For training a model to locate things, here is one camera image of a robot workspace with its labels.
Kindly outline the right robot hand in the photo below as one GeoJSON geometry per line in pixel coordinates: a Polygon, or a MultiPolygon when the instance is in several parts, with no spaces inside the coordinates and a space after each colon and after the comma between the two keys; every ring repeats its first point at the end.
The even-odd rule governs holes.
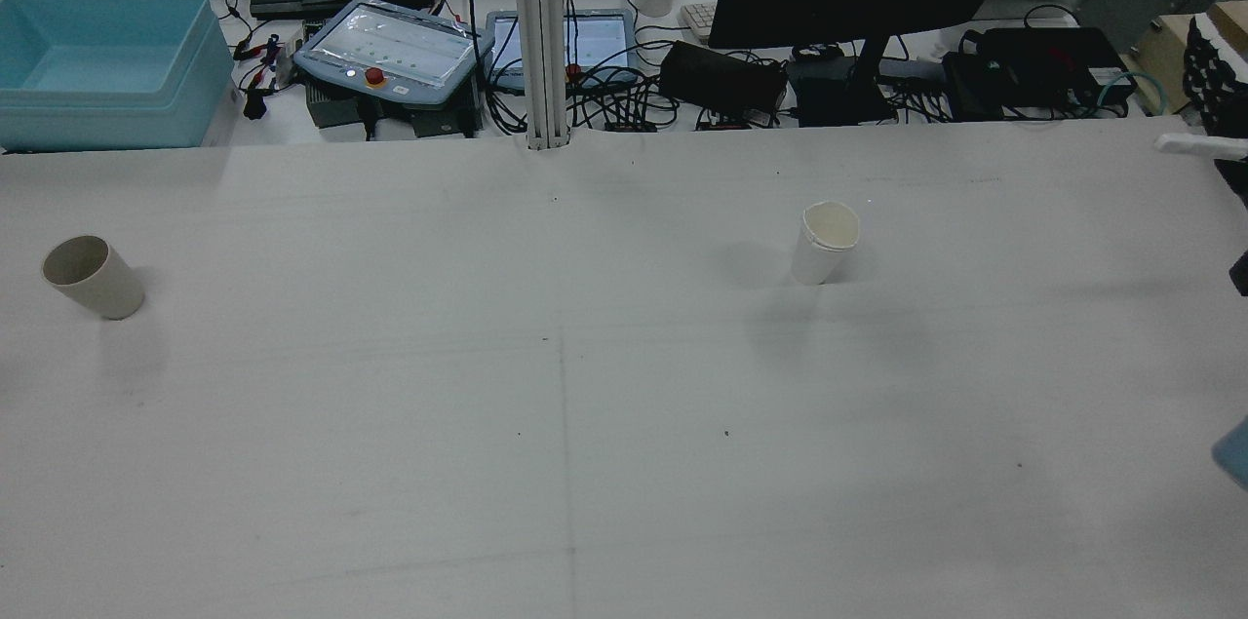
{"type": "Polygon", "coordinates": [[[1193,157],[1246,162],[1247,139],[1192,134],[1162,134],[1153,144],[1159,154],[1189,154],[1193,157]]]}

